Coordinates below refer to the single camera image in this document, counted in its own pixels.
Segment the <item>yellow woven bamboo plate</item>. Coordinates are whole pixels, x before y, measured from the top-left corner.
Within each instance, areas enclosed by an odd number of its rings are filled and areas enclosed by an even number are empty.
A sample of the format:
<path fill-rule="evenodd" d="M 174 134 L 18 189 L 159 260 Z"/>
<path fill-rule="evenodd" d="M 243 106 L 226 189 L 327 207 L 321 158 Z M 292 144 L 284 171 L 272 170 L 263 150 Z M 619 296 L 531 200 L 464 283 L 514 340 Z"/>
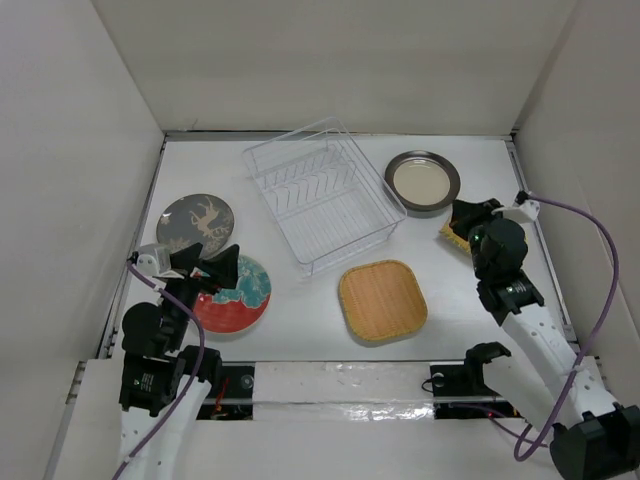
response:
<path fill-rule="evenodd" d="M 447 240 L 452 245 L 455 245 L 456 247 L 458 247 L 468 255 L 471 254 L 471 248 L 470 248 L 469 242 L 459 237 L 458 235 L 456 235 L 451 229 L 448 222 L 446 222 L 441 227 L 441 229 L 439 230 L 439 233 L 445 240 Z"/>

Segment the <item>dark rimmed cream plate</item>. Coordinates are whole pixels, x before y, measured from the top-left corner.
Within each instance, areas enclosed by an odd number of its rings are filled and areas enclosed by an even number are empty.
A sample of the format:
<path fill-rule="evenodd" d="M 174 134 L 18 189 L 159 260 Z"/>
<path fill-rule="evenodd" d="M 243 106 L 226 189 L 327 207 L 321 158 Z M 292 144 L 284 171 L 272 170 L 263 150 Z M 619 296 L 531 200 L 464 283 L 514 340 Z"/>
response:
<path fill-rule="evenodd" d="M 384 180 L 414 218 L 442 214 L 461 188 L 456 167 L 445 157 L 424 150 L 396 155 L 386 166 Z"/>

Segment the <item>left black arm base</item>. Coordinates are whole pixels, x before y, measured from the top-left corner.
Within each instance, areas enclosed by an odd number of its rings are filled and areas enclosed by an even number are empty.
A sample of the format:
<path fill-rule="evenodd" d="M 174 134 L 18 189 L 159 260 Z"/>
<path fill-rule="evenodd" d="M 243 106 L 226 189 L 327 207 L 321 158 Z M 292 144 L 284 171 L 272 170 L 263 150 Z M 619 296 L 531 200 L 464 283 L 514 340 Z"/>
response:
<path fill-rule="evenodd" d="M 198 420 L 245 421 L 253 419 L 254 363 L 228 363 L 219 384 L 204 400 Z"/>

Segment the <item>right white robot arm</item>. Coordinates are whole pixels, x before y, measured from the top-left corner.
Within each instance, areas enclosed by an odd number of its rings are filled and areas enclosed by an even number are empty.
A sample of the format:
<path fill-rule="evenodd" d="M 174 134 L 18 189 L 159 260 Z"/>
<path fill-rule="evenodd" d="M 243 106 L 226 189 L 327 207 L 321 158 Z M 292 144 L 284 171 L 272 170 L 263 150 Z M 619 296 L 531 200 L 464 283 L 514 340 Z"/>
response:
<path fill-rule="evenodd" d="M 528 360 L 520 364 L 499 342 L 478 344 L 466 353 L 462 381 L 474 393 L 497 393 L 527 421 L 517 461 L 547 447 L 562 478 L 611 479 L 639 467 L 639 408 L 621 404 L 584 367 L 587 351 L 572 348 L 522 268 L 522 226 L 543 202 L 520 192 L 511 207 L 452 204 L 449 228 L 469 245 L 479 299 Z"/>

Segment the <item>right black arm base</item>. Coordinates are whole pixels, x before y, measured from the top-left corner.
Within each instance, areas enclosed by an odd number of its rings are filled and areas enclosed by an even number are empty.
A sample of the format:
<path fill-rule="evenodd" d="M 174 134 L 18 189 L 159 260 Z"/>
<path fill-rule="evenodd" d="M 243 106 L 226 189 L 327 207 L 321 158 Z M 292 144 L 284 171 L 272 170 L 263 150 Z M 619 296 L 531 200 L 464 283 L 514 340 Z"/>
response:
<path fill-rule="evenodd" d="M 433 399 L 437 420 L 520 418 L 520 413 L 486 386 L 474 385 L 461 363 L 436 363 L 421 388 Z"/>

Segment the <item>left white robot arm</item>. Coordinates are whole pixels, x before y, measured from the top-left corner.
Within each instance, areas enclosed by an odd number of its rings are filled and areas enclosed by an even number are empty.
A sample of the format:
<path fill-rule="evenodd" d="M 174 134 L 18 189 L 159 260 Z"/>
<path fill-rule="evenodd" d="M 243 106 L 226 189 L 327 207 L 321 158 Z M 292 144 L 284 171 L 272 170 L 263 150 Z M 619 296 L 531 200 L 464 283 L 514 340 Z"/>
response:
<path fill-rule="evenodd" d="M 133 305 L 121 323 L 116 479 L 173 478 L 204 399 L 222 387 L 221 355 L 206 346 L 194 307 L 201 293 L 236 287 L 240 248 L 208 259 L 202 249 L 195 243 L 173 253 L 148 244 L 127 259 L 128 272 L 159 299 Z"/>

